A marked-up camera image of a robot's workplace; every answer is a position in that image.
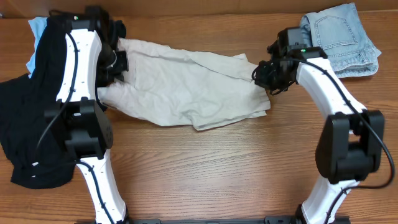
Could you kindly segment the beige shorts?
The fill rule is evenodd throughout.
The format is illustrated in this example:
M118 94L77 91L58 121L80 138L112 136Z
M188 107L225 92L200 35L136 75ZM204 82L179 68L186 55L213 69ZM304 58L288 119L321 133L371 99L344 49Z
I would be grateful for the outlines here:
M251 78L256 65L245 54L172 49L120 39L129 70L98 89L102 104L159 126L191 125L197 131L266 115L271 103Z

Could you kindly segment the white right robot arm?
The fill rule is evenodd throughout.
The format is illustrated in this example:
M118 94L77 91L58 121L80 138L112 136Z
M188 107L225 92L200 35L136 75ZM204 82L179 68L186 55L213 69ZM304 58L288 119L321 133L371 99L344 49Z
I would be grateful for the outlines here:
M315 151L320 174L308 198L295 215L268 216L265 223L349 223L336 212L353 189L360 189L370 173L379 169L385 119L368 110L335 75L326 53L305 44L300 28L286 28L267 48L271 59L252 73L254 83L270 95L293 84L304 87L325 124Z

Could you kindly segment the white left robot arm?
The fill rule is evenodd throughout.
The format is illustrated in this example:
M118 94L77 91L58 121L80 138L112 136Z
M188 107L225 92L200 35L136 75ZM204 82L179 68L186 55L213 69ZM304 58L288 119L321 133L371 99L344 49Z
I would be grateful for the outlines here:
M95 207L95 223L130 223L111 166L113 128L98 100L97 89L122 81L129 70L127 53L118 49L126 36L122 21L114 21L101 6L82 14L50 11L61 24L67 44L62 85L55 106L45 110L50 131L72 164L83 174Z

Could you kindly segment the folded light blue jeans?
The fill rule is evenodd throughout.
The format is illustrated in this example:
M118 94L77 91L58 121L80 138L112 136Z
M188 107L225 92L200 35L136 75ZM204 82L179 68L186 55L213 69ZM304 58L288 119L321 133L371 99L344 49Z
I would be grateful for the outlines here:
M367 36L355 4L342 4L304 15L300 21L304 42L321 47L339 78L374 75L381 51Z

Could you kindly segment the light blue garment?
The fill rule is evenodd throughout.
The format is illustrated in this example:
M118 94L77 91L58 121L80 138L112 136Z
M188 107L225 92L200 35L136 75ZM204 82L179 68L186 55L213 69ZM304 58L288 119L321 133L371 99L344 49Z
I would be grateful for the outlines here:
M31 78L32 74L35 70L35 56L37 51L37 46L39 44L40 38L47 26L47 18L46 17L35 17L34 19L28 20L28 24L30 25L31 31L34 35L34 53L30 57L30 60L26 63L26 67L29 71L28 77Z

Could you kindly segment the black garment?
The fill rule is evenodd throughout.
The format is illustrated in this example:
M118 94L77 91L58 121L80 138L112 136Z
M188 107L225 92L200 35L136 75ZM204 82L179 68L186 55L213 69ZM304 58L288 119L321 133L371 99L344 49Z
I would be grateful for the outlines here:
M44 112L55 106L62 85L67 44L65 16L47 19L35 70L1 83L1 146L13 165L11 182L28 189L60 187L73 177L73 158L57 144Z

